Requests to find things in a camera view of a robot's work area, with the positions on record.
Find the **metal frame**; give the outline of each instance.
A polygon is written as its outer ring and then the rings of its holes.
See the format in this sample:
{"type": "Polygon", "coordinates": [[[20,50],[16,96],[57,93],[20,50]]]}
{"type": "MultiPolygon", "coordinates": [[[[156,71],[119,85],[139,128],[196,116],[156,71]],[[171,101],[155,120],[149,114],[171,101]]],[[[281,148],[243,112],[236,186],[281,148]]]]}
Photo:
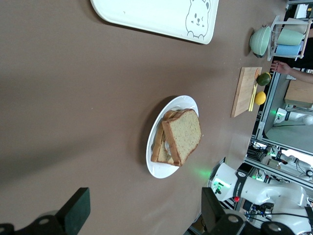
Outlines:
{"type": "Polygon", "coordinates": [[[298,4],[309,4],[313,3],[312,0],[293,0],[293,1],[288,1],[288,5],[298,5],[298,4]]]}
{"type": "Polygon", "coordinates": [[[282,172],[278,169],[272,168],[268,165],[264,165],[263,163],[260,163],[256,160],[253,160],[253,159],[245,158],[244,162],[251,165],[251,166],[254,166],[255,168],[265,170],[266,172],[271,172],[276,176],[279,176],[283,179],[287,179],[291,182],[294,182],[294,183],[301,185],[302,187],[313,190],[313,184],[311,182],[299,179],[297,177],[294,177],[293,175],[287,174],[287,173],[282,172]]]}
{"type": "Polygon", "coordinates": [[[265,126],[265,123],[266,123],[266,121],[268,119],[268,115],[269,115],[269,112],[270,112],[270,107],[271,107],[271,104],[272,104],[274,96],[275,96],[275,92],[276,92],[276,89],[277,89],[277,84],[278,84],[280,75],[281,75],[280,73],[274,72],[274,74],[272,76],[272,80],[271,80],[271,83],[270,83],[270,86],[269,86],[269,90],[268,90],[268,98],[267,98],[267,100],[266,100],[266,102],[264,104],[264,109],[263,109],[261,117],[260,117],[260,121],[259,121],[259,125],[258,125],[258,128],[257,128],[256,134],[255,135],[251,135],[251,139],[253,141],[260,141],[262,143],[272,144],[272,145],[279,146],[279,147],[282,147],[282,148],[293,149],[293,150],[296,150],[298,152],[301,152],[301,153],[313,156],[312,152],[309,152],[309,151],[306,151],[306,150],[303,150],[303,149],[299,149],[299,148],[296,148],[296,147],[292,147],[290,145],[283,144],[283,143],[280,143],[280,142],[277,142],[277,141],[272,141],[270,139],[267,139],[267,138],[263,137],[264,126],[265,126]]]}

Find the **green light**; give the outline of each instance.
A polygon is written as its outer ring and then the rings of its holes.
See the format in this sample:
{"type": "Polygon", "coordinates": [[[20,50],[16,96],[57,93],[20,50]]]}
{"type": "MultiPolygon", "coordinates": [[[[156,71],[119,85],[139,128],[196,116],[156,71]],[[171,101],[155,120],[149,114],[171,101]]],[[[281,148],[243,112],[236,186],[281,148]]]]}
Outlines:
{"type": "Polygon", "coordinates": [[[205,179],[209,179],[211,171],[208,169],[195,169],[195,172],[205,179]]]}
{"type": "Polygon", "coordinates": [[[285,114],[283,114],[283,113],[281,113],[281,112],[277,112],[276,115],[284,116],[285,114]]]}
{"type": "Polygon", "coordinates": [[[217,181],[218,183],[221,183],[222,185],[224,185],[226,188],[230,188],[230,185],[228,183],[225,183],[223,180],[220,180],[219,178],[216,178],[215,181],[217,181]]]}

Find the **lime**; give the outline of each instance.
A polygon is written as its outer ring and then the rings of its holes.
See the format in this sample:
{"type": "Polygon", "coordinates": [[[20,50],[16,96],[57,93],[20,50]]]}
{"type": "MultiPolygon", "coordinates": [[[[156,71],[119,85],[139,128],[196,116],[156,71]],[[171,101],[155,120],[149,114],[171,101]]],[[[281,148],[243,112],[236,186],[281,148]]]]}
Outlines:
{"type": "Polygon", "coordinates": [[[260,86],[265,86],[268,83],[270,83],[270,73],[269,72],[265,72],[261,75],[258,76],[258,78],[256,79],[256,82],[260,85],[260,86]]]}
{"type": "Polygon", "coordinates": [[[257,105],[264,104],[265,101],[266,101],[266,94],[264,92],[258,92],[255,95],[254,103],[256,103],[257,105]]]}

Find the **dish rack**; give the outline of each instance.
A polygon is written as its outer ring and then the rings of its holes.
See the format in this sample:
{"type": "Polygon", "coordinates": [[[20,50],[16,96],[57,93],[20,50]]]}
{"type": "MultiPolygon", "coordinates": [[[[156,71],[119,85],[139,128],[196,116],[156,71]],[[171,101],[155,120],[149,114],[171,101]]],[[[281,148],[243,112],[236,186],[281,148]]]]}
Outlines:
{"type": "Polygon", "coordinates": [[[294,58],[294,60],[297,60],[298,58],[302,59],[304,50],[307,44],[308,36],[309,36],[309,31],[310,31],[310,26],[311,26],[312,20],[309,21],[303,21],[302,23],[300,22],[293,22],[293,21],[279,21],[279,16],[276,16],[272,25],[270,26],[270,40],[268,43],[268,61],[272,59],[273,56],[279,56],[279,57],[287,57],[287,58],[294,58]],[[306,24],[307,25],[307,30],[305,32],[305,37],[303,40],[303,47],[301,50],[301,53],[298,55],[276,55],[275,51],[277,48],[277,39],[279,37],[279,34],[283,28],[284,24],[306,24]]]}

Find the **white plate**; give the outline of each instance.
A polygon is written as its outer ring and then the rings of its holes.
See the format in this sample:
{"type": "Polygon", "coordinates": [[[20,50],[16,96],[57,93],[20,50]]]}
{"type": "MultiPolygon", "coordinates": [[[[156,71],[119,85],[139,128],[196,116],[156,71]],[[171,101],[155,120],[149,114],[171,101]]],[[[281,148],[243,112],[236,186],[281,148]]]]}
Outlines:
{"type": "Polygon", "coordinates": [[[198,107],[196,102],[193,98],[187,95],[178,96],[175,99],[173,99],[171,102],[169,102],[163,110],[160,112],[160,114],[157,116],[156,121],[154,122],[149,138],[147,143],[147,149],[146,149],[146,161],[147,161],[147,167],[150,173],[158,178],[163,179],[170,175],[172,175],[175,171],[178,170],[179,166],[169,165],[165,163],[153,163],[151,161],[152,156],[152,146],[155,142],[155,137],[157,133],[157,128],[160,125],[164,114],[169,110],[181,110],[181,109],[193,109],[199,116],[198,107]]]}
{"type": "Polygon", "coordinates": [[[91,0],[91,4],[108,22],[208,44],[219,0],[91,0]]]}

